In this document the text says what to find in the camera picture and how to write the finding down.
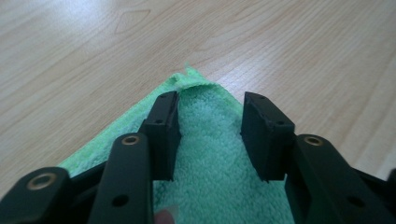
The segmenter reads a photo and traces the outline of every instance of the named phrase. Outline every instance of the wooden table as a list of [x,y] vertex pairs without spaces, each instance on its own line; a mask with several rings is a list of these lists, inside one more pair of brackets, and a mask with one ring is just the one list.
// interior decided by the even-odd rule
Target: wooden table
[[396,1],[3,1],[0,197],[58,164],[185,63],[269,97],[297,133],[396,167]]

